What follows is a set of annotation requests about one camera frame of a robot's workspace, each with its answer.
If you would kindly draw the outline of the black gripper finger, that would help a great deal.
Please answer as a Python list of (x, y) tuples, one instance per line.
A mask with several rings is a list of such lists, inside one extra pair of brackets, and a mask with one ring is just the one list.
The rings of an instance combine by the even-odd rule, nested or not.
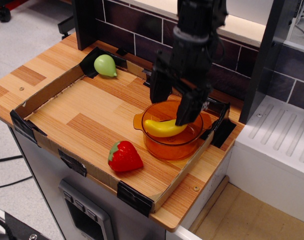
[(152, 103), (164, 102), (172, 93), (172, 84), (166, 73), (153, 70), (150, 78), (150, 100)]
[(182, 126), (193, 123), (196, 120), (213, 88), (176, 88), (175, 91), (181, 94), (181, 102), (177, 109), (175, 125)]

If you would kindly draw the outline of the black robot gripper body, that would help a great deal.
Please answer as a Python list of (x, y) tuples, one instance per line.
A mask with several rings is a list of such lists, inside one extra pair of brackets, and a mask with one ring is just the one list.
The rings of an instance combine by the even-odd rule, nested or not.
[(175, 89), (209, 88), (206, 74), (214, 61), (218, 44), (216, 32), (198, 36), (174, 31), (172, 51), (158, 51), (153, 70), (166, 73)]

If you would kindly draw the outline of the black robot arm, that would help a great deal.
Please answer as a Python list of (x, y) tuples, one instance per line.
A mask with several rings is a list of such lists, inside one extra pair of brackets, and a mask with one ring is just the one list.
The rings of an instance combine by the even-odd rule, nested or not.
[(164, 102), (173, 89), (181, 93), (175, 124), (182, 126), (196, 120), (212, 90), (206, 75), (221, 44), (217, 28), (224, 26), (228, 12), (224, 0), (180, 0), (177, 5), (173, 48), (157, 52), (150, 100)]

